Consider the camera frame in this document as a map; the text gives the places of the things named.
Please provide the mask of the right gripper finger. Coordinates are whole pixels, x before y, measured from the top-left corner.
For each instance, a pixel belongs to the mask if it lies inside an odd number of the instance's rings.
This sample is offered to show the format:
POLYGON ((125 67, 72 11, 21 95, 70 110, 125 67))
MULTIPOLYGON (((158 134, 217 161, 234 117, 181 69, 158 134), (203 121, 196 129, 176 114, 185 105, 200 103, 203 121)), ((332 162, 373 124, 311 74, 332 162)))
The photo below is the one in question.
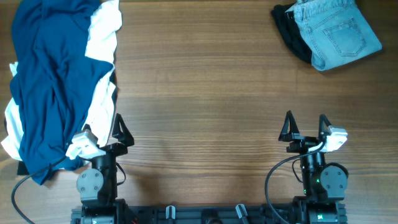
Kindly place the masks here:
POLYGON ((292 142, 292 141, 301 141, 303 139, 304 136, 300 135, 300 131, 295 121, 294 115, 292 111, 289 110, 288 112, 286 112, 284 125, 279 134, 278 141, 292 142))
POLYGON ((328 127, 331 125, 330 121, 326 117, 325 114, 321 114, 319 117, 319 125, 318 125, 318 139, 324 140, 327 135, 330 134, 328 127))

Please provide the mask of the dark blue t-shirt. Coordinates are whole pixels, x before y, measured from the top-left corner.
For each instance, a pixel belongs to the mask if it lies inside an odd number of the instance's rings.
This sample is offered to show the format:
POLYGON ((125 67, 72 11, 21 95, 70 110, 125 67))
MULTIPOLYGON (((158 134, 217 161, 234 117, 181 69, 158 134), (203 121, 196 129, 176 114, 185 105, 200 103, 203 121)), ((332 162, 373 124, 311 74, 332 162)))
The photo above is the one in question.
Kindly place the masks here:
POLYGON ((86 119, 97 82, 111 64, 85 55, 93 0, 22 1, 12 23, 18 60, 10 83, 24 132, 19 155, 37 184, 75 170, 67 145, 86 119))

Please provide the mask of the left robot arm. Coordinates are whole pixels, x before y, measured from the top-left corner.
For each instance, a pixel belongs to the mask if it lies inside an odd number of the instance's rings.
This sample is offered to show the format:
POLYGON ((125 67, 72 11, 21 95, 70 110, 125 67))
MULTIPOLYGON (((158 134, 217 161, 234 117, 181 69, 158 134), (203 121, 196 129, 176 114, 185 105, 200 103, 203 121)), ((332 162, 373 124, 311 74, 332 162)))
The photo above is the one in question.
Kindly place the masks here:
POLYGON ((138 219, 124 199, 118 199, 117 171, 122 170, 116 162, 118 156, 128 153, 128 147, 134 145, 134 138, 118 113, 114 118, 112 137, 116 142, 101 147, 98 138, 90 126, 72 139, 76 153, 84 161, 91 163, 91 168, 83 171, 76 181, 80 193, 81 208, 72 210, 71 224, 129 224, 138 219))

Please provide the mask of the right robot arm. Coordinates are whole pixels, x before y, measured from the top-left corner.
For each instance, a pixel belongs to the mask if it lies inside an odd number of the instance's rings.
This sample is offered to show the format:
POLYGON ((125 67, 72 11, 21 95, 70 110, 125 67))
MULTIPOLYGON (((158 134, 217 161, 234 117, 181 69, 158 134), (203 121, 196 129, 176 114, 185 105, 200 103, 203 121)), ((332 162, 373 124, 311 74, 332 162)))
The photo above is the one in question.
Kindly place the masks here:
POLYGON ((344 223, 344 206, 348 170, 339 163, 325 160, 325 154, 337 151, 348 139, 347 131, 332 125, 321 114, 318 136, 302 136, 293 113, 288 111, 279 141, 288 142, 286 151, 298 154, 304 196, 296 196, 285 216, 288 223, 344 223))

